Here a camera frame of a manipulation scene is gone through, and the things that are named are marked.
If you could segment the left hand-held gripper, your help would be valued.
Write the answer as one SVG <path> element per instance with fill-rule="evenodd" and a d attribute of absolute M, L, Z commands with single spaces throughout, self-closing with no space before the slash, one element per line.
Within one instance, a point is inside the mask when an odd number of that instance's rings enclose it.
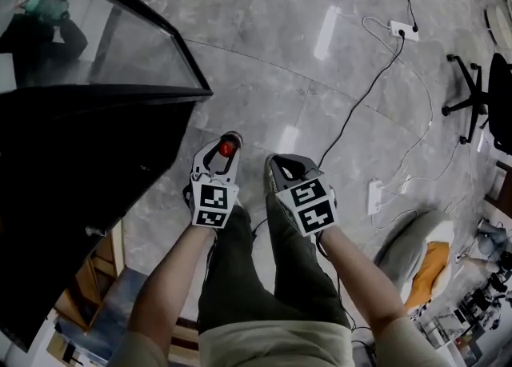
<path fill-rule="evenodd" d="M 192 225 L 223 229 L 237 200 L 239 187 L 234 184 L 241 148 L 231 158 L 220 153 L 222 138 L 207 143 L 193 158 L 188 197 Z"/>

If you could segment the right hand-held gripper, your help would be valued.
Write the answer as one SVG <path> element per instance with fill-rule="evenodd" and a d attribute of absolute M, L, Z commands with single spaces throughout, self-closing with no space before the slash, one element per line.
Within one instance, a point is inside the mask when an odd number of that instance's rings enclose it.
<path fill-rule="evenodd" d="M 303 237 L 338 224 L 335 195 L 313 160 L 297 154 L 276 154 L 271 166 L 278 203 Z"/>

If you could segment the small red ball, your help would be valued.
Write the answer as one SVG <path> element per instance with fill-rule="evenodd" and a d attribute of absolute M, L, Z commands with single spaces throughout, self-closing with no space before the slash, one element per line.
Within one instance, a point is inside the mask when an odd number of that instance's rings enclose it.
<path fill-rule="evenodd" d="M 236 131 L 228 131 L 221 136 L 218 152 L 224 158 L 233 157 L 243 145 L 242 135 Z"/>

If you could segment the person's left forearm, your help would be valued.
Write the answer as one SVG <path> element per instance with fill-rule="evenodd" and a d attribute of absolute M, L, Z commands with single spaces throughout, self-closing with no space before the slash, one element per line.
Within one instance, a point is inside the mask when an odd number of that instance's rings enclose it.
<path fill-rule="evenodd" d="M 164 353 L 169 348 L 198 260 L 211 228 L 188 225 L 146 279 L 132 309 L 128 329 L 151 339 Z"/>

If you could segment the person's right forearm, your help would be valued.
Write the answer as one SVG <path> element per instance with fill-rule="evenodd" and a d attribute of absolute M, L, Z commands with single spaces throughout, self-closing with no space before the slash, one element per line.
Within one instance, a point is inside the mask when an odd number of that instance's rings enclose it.
<path fill-rule="evenodd" d="M 405 317 L 405 307 L 391 280 L 339 227 L 325 229 L 320 244 L 374 337 Z"/>

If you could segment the white power adapter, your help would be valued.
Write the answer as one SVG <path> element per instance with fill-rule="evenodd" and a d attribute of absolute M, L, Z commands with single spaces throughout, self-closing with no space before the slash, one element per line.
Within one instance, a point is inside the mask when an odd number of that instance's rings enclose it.
<path fill-rule="evenodd" d="M 382 208 L 382 192 L 384 185 L 379 179 L 372 179 L 368 184 L 367 194 L 367 214 L 369 216 L 375 215 Z"/>

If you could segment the person's dark trousers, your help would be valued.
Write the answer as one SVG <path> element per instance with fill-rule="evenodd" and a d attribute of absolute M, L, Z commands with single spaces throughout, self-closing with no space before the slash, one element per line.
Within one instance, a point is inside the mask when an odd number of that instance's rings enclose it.
<path fill-rule="evenodd" d="M 233 208 L 215 244 L 198 303 L 198 330 L 252 321 L 319 321 L 347 327 L 346 311 L 316 248 L 286 219 L 277 198 L 266 197 L 276 265 L 274 292 L 261 283 L 252 258 L 249 214 Z"/>

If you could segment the orange cushion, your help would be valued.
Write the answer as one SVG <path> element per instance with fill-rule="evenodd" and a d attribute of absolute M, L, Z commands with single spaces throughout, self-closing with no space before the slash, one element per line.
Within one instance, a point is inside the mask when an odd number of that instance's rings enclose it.
<path fill-rule="evenodd" d="M 427 243 L 426 248 L 426 256 L 413 279 L 409 297 L 405 302 L 408 310 L 424 305 L 433 297 L 435 282 L 448 264 L 450 256 L 448 242 L 431 241 Z"/>

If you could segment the person's beige shirt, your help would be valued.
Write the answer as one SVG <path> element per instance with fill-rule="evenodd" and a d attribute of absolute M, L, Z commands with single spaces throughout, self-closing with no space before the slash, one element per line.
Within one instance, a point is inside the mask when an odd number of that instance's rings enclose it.
<path fill-rule="evenodd" d="M 248 321 L 198 338 L 201 367 L 355 367 L 351 332 L 320 321 Z M 450 367 L 408 317 L 375 340 L 378 367 Z"/>

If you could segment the white power strip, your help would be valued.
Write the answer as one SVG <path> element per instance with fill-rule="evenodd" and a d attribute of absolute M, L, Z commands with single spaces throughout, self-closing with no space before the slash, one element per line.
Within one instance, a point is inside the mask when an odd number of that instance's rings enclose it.
<path fill-rule="evenodd" d="M 416 24 L 409 25 L 403 22 L 389 20 L 388 26 L 390 34 L 397 38 L 404 38 L 412 42 L 419 41 L 418 26 Z"/>

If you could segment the blue grey board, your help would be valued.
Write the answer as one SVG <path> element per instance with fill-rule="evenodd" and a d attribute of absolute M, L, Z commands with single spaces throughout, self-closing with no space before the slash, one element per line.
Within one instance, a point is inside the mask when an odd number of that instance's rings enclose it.
<path fill-rule="evenodd" d="M 126 267 L 112 285 L 88 331 L 59 317 L 57 331 L 90 361 L 104 367 L 122 339 L 135 298 L 146 275 Z M 172 340 L 169 367 L 199 367 L 198 332 L 194 323 L 178 321 L 178 335 Z"/>

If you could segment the black office chair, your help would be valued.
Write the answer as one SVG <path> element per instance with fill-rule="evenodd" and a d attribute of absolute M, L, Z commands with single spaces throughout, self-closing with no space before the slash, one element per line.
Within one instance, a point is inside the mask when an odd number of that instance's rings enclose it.
<path fill-rule="evenodd" d="M 457 62 L 470 96 L 454 106 L 443 106 L 442 115 L 447 117 L 452 112 L 471 108 L 470 128 L 468 134 L 459 138 L 463 145 L 469 144 L 474 136 L 479 115 L 483 115 L 482 107 L 487 107 L 486 124 L 494 137 L 494 148 L 512 155 L 512 63 L 500 53 L 495 53 L 490 65 L 488 91 L 482 89 L 482 67 L 471 63 L 470 68 L 477 71 L 474 81 L 462 59 L 456 54 L 447 54 L 448 62 Z"/>

